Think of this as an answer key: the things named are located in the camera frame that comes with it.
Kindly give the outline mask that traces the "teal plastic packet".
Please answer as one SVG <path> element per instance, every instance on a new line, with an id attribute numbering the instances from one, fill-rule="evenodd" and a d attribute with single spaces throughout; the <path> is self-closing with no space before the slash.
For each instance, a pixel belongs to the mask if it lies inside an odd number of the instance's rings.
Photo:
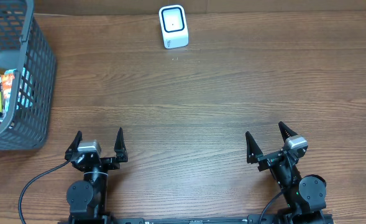
<path id="1" fill-rule="evenodd" d="M 24 92 L 24 95 L 19 93 L 16 106 L 17 109 L 20 109 L 22 106 L 25 108 L 30 108 L 33 104 L 33 78 L 29 71 L 27 71 L 25 68 L 22 69 L 22 78 L 24 79 L 21 81 L 20 90 Z"/>

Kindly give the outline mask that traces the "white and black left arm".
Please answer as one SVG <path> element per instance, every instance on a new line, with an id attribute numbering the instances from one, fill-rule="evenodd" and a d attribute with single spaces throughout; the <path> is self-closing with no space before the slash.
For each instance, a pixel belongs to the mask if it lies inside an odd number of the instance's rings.
<path id="1" fill-rule="evenodd" d="M 65 152 L 65 160 L 83 173 L 83 180 L 72 183 L 66 200 L 70 206 L 68 223 L 115 223 L 113 214 L 106 211 L 108 172 L 118 170 L 128 161 L 123 129 L 117 132 L 115 155 L 101 157 L 101 146 L 97 140 L 83 140 L 78 131 Z"/>

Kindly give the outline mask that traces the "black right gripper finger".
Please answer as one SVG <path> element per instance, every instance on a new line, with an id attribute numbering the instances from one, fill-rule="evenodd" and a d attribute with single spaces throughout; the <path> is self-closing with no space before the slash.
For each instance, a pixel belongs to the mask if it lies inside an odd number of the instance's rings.
<path id="1" fill-rule="evenodd" d="M 297 137 L 297 133 L 290 129 L 283 121 L 278 123 L 283 142 L 290 141 Z"/>
<path id="2" fill-rule="evenodd" d="M 259 157 L 263 156 L 262 150 L 259 148 L 258 144 L 249 131 L 245 133 L 245 139 L 247 143 L 247 163 L 258 163 Z"/>

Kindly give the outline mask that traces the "grey plastic mesh basket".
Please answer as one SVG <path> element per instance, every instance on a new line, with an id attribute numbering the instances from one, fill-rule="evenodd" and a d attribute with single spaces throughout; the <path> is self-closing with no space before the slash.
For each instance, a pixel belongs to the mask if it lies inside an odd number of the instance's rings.
<path id="1" fill-rule="evenodd" d="M 15 69 L 0 151 L 39 149 L 47 140 L 57 61 L 35 20 L 33 1 L 0 0 L 0 68 Z M 23 68 L 33 78 L 33 104 L 17 109 Z"/>

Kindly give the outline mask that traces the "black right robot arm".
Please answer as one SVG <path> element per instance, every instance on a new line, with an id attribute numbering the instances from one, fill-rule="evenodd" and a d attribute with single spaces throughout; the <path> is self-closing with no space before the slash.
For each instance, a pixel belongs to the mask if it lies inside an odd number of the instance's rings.
<path id="1" fill-rule="evenodd" d="M 248 220 L 257 223 L 332 223 L 332 216 L 323 214 L 326 181 L 314 174 L 302 177 L 296 166 L 308 150 L 307 140 L 282 121 L 278 127 L 283 146 L 270 154 L 262 152 L 250 132 L 245 133 L 247 163 L 257 164 L 260 172 L 269 170 L 280 188 L 261 214 L 252 215 Z"/>

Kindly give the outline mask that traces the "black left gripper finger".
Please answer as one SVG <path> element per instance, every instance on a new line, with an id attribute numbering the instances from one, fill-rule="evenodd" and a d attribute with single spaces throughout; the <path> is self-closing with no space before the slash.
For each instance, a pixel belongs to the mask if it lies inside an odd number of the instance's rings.
<path id="1" fill-rule="evenodd" d="M 117 132 L 117 138 L 114 145 L 114 152 L 116 153 L 116 158 L 118 162 L 127 162 L 128 161 L 128 153 L 126 149 L 126 145 L 124 142 L 123 129 L 119 128 Z"/>
<path id="2" fill-rule="evenodd" d="M 66 161 L 70 161 L 71 158 L 73 157 L 73 154 L 78 151 L 78 146 L 79 146 L 80 142 L 82 141 L 82 139 L 83 139 L 82 132 L 78 131 L 74 140 L 72 141 L 72 143 L 70 144 L 68 149 L 65 151 L 65 160 Z"/>

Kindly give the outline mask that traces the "orange small snack box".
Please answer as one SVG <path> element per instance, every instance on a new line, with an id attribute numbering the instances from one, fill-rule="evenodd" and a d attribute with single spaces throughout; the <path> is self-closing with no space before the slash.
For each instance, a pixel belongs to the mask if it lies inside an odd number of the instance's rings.
<path id="1" fill-rule="evenodd" d="M 14 72 L 15 69 L 6 70 L 1 76 L 4 114 L 9 110 Z"/>

